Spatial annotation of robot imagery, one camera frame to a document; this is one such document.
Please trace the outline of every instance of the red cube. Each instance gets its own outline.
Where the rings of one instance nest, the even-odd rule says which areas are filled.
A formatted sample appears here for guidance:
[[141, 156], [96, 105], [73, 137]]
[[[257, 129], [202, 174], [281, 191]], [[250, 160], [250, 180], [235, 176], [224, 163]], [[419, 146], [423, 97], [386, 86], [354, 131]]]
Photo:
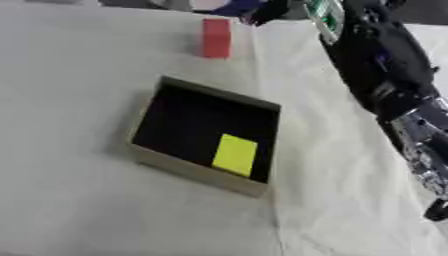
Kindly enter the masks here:
[[227, 19], [204, 19], [204, 57], [228, 58], [230, 45], [230, 21]]

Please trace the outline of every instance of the white fabric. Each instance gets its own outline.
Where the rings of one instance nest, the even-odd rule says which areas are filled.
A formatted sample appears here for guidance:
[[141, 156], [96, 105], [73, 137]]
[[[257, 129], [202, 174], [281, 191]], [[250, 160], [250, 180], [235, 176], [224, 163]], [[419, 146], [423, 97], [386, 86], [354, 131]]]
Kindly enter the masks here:
[[97, 0], [0, 0], [0, 3], [56, 3], [80, 6], [100, 6]]
[[[200, 20], [0, 5], [0, 251], [446, 255], [448, 227], [421, 218], [430, 197], [348, 94], [308, 22], [234, 23], [223, 61], [198, 57]], [[411, 28], [448, 66], [447, 28]], [[249, 199], [132, 163], [125, 131], [162, 74], [283, 105], [274, 195]], [[446, 81], [442, 68], [436, 82], [448, 93]]]
[[228, 61], [198, 57], [201, 28], [189, 13], [0, 5], [0, 255], [280, 255], [268, 197], [125, 153], [163, 74], [256, 93], [248, 28]]
[[[442, 66], [436, 83], [448, 95], [448, 27], [410, 29]], [[316, 33], [308, 22], [275, 22], [254, 40], [261, 93], [283, 105], [274, 181], [285, 255], [446, 255], [448, 226], [422, 218], [431, 197], [348, 93]]]

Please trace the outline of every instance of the open box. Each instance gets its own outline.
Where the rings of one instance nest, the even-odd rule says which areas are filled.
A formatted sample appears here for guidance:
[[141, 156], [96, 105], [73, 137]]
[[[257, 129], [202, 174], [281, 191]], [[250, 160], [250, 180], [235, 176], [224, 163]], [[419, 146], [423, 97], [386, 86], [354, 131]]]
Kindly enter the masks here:
[[[138, 162], [259, 196], [268, 186], [279, 115], [274, 103], [163, 77], [127, 143]], [[247, 176], [214, 166], [224, 134], [256, 144]]]

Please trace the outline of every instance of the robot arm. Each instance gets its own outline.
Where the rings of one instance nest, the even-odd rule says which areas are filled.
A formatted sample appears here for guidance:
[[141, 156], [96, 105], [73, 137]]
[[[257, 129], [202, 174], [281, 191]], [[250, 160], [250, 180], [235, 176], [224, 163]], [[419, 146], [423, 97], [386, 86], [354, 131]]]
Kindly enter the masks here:
[[[304, 6], [351, 93], [376, 116], [417, 179], [438, 197], [425, 216], [440, 221], [448, 218], [448, 103], [433, 85], [437, 69], [390, 14], [402, 3], [308, 0]], [[275, 5], [287, 10], [288, 1], [272, 0], [246, 22], [261, 25], [273, 19], [274, 13], [265, 14]]]

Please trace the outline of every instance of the yellow block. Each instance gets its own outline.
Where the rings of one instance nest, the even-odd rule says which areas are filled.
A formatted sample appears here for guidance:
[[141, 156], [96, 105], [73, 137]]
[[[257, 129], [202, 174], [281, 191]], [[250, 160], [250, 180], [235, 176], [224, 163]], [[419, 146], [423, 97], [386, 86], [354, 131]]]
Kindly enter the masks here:
[[249, 177], [258, 144], [229, 134], [223, 134], [213, 166]]

